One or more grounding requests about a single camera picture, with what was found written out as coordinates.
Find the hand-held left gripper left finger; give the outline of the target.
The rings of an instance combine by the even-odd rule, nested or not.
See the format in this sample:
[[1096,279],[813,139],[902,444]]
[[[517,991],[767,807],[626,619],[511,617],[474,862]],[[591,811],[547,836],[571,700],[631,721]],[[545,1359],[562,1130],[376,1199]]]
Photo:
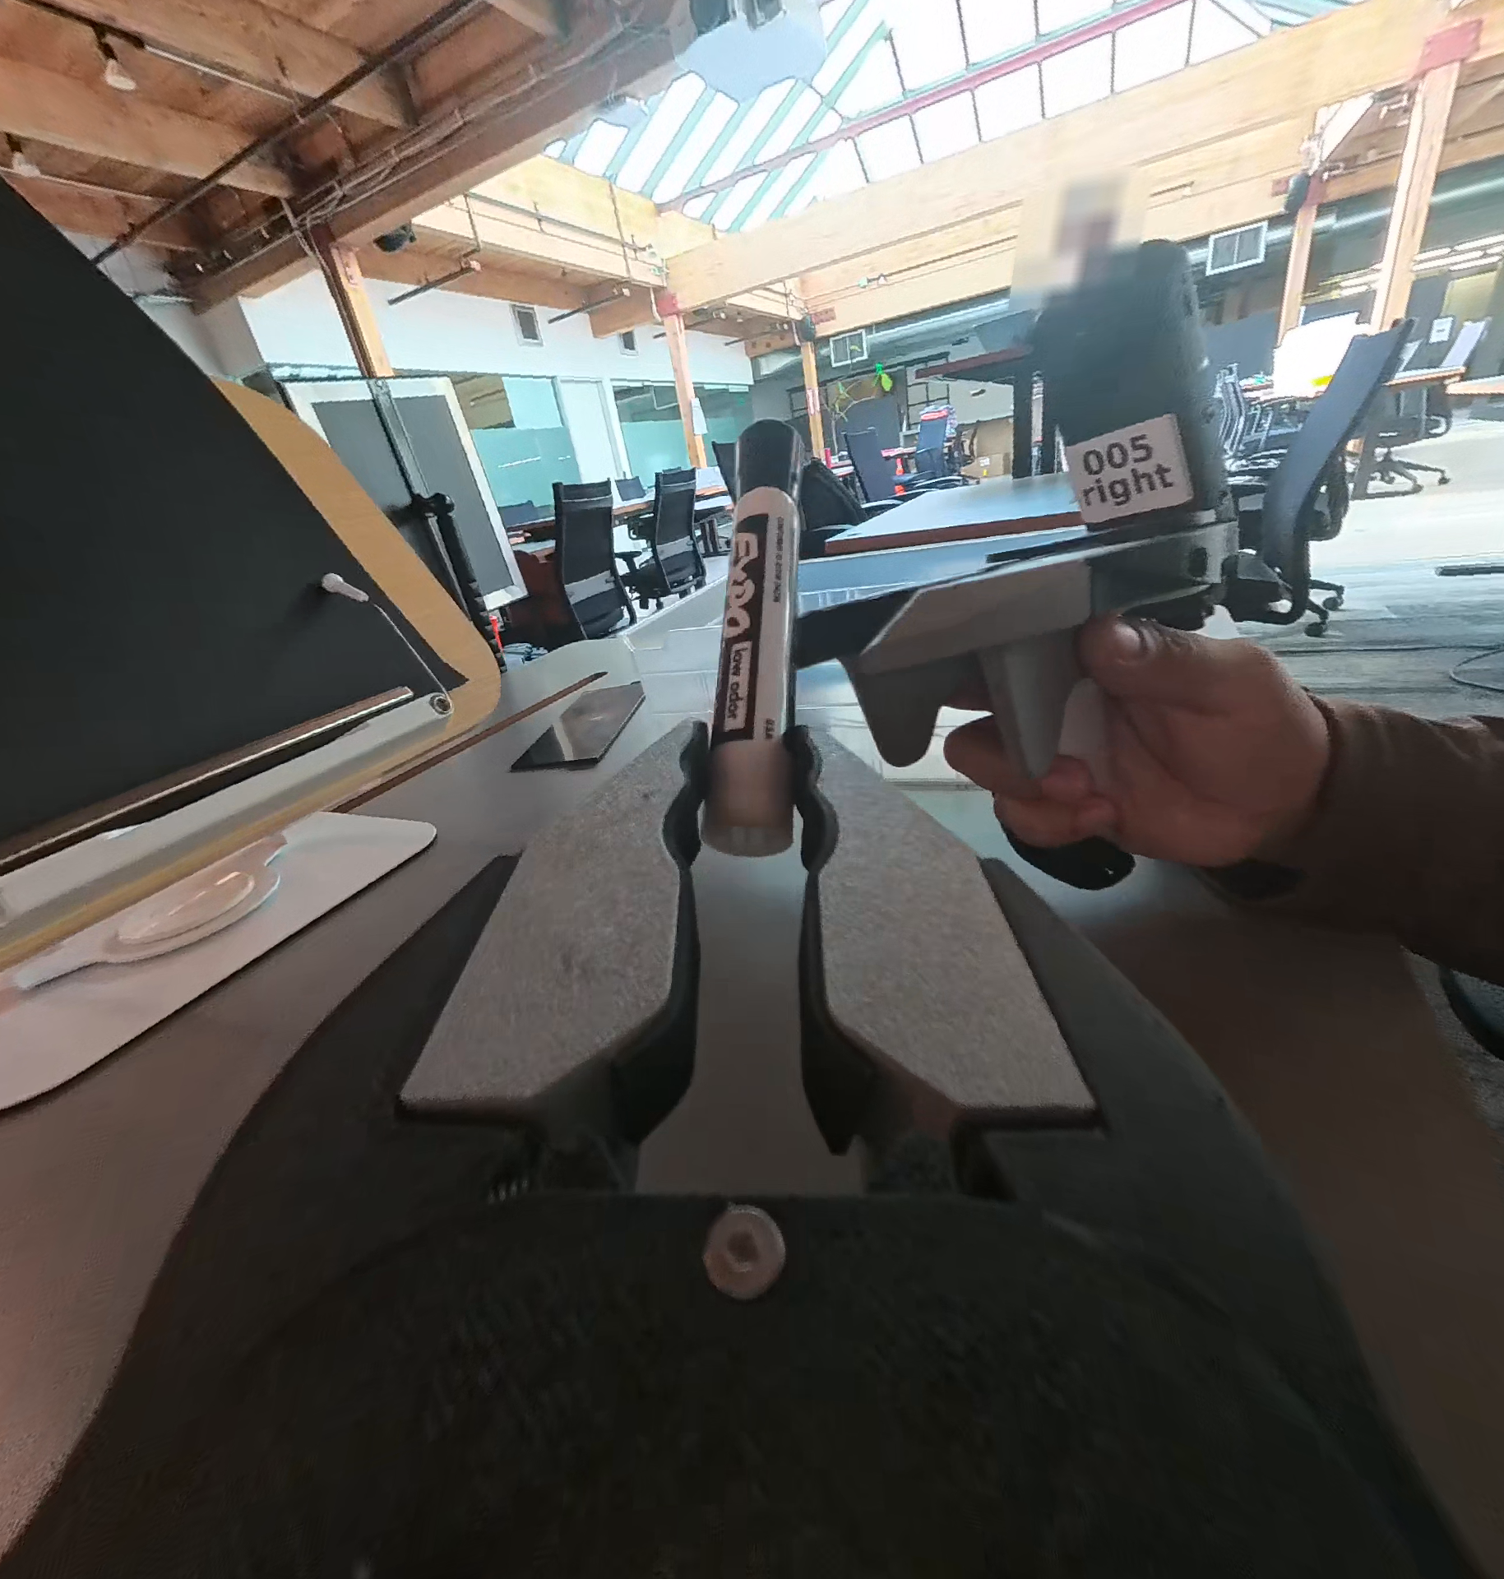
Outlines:
[[707,725],[684,723],[515,864],[402,1089],[409,1116],[638,1147],[696,1065]]

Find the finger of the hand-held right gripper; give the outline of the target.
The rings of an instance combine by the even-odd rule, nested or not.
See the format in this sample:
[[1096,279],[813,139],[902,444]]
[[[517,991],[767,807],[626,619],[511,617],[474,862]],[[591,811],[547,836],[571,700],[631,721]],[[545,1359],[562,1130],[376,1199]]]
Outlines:
[[1079,684],[1077,631],[1093,617],[1093,568],[1063,557],[918,585],[846,668],[888,765],[927,754],[939,712],[982,682],[1017,767],[1052,767]]
[[795,626],[793,666],[809,670],[832,661],[850,661],[879,640],[881,633],[913,603],[918,589],[871,589],[869,596],[844,596],[804,610]]

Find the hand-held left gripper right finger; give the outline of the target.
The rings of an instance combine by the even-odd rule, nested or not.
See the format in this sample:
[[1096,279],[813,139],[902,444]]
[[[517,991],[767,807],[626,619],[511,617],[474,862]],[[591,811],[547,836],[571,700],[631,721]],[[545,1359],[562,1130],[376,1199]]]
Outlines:
[[820,730],[791,735],[802,1086],[834,1155],[1077,1130],[1098,1103],[980,858]]

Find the black and white marker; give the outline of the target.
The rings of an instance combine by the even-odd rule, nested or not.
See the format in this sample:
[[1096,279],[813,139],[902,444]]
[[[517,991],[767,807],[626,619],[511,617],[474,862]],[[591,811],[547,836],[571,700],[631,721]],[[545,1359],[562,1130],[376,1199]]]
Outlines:
[[781,855],[795,834],[795,719],[804,446],[774,420],[739,441],[740,494],[709,728],[703,839],[739,858]]

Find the person's right forearm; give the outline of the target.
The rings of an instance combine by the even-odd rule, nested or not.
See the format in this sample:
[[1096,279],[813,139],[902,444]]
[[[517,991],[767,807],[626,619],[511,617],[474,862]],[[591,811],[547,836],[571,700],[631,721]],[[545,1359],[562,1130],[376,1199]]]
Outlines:
[[1504,987],[1504,717],[1318,710],[1332,753],[1309,818],[1269,858],[1214,880],[1241,901],[1385,934]]

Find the person's right hand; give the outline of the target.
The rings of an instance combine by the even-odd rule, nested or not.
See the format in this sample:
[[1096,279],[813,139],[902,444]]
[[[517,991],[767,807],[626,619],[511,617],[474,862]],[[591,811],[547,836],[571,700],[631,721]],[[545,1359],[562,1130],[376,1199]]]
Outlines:
[[1057,756],[1024,777],[996,721],[957,728],[950,767],[1024,843],[1107,839],[1144,858],[1218,869],[1272,855],[1313,818],[1332,762],[1325,712],[1263,649],[1124,617],[1079,633],[1101,700],[1096,763]]

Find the black office chair with jacket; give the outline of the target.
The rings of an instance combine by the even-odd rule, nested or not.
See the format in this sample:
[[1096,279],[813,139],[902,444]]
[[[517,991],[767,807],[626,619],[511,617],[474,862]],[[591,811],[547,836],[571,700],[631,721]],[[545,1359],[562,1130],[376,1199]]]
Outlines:
[[867,520],[857,495],[821,460],[804,464],[797,501],[802,562],[821,559],[832,539]]

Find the grey table with wooden edge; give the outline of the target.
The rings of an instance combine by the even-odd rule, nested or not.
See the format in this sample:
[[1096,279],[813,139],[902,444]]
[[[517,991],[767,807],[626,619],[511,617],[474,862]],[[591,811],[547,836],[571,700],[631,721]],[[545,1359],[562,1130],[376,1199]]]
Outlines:
[[825,543],[825,559],[985,543],[1082,527],[1066,476],[996,478],[895,502]]

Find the long wooden-edged table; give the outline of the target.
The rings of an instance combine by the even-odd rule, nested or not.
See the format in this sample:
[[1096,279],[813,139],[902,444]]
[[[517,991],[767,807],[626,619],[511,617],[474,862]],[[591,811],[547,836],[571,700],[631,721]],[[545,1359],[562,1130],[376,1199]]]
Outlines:
[[[614,504],[612,520],[626,541],[640,539],[644,524],[656,513],[656,502],[656,492],[652,492],[638,499],[621,499]],[[733,508],[733,502],[728,488],[714,487],[696,490],[695,511],[698,517],[728,511],[730,508]],[[555,520],[557,515],[552,506],[545,508],[533,502],[506,506],[501,511],[501,524],[506,527],[511,545],[550,543],[557,534]]]

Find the black rectangular mat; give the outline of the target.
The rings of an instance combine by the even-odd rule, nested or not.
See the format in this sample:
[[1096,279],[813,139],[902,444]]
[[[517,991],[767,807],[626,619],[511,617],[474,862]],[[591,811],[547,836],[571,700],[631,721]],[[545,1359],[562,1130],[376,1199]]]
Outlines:
[[647,700],[645,684],[587,689],[511,765],[513,772],[564,772],[596,767]]

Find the black support pole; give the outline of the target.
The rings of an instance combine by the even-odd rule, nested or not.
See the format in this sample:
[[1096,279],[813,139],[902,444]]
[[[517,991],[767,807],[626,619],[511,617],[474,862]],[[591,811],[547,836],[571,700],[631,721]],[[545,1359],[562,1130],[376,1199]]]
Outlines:
[[496,626],[473,573],[453,502],[446,494],[413,494],[408,518],[413,525],[413,545],[430,573],[450,592],[478,635],[497,652]]

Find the grey aluminium-framed panel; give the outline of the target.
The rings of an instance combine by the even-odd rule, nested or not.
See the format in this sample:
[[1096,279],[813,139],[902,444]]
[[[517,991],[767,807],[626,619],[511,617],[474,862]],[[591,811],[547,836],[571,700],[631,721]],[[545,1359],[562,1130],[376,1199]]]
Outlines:
[[422,562],[408,518],[409,499],[413,494],[446,494],[489,614],[526,599],[517,550],[501,524],[452,379],[291,381],[282,384],[282,393],[286,404],[327,439]]

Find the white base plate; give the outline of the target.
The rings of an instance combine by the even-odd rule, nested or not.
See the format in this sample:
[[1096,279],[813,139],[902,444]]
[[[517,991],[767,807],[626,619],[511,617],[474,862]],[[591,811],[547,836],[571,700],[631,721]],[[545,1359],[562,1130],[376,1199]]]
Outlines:
[[0,973],[0,1114],[89,1073],[418,858],[432,825],[312,814]]

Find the black board with wooden frame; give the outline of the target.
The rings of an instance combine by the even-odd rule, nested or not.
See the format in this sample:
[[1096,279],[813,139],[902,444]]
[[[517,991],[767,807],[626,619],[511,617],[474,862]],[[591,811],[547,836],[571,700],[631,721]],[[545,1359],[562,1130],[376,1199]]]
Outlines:
[[0,973],[489,721],[339,457],[0,176]]

